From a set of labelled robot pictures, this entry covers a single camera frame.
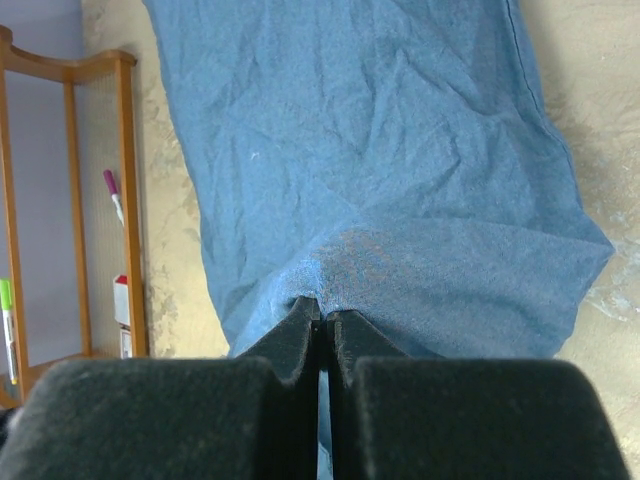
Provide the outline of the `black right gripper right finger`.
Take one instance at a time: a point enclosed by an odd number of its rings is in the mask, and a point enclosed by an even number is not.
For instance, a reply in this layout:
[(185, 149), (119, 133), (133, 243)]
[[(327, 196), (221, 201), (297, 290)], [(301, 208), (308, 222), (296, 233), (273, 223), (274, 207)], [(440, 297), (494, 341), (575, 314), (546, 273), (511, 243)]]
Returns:
[(327, 320), (337, 479), (625, 479), (598, 396), (556, 360), (411, 358), (355, 311)]

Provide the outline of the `blue pillowcase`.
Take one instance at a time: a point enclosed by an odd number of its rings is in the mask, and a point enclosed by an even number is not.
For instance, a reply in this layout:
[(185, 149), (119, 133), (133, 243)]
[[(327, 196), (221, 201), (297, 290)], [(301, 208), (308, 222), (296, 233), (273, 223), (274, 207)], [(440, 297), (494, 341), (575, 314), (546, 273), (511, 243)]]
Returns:
[(239, 357), (316, 301), (411, 358), (556, 360), (613, 248), (545, 112), (515, 1), (149, 1)]

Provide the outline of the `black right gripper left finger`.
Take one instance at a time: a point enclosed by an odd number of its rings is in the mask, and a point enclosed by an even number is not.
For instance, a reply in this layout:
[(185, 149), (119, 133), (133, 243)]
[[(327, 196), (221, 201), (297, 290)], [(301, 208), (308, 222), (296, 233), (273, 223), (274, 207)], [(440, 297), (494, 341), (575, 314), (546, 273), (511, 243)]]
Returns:
[(49, 370), (1, 449), (5, 479), (312, 479), (316, 301), (232, 359), (74, 360)]

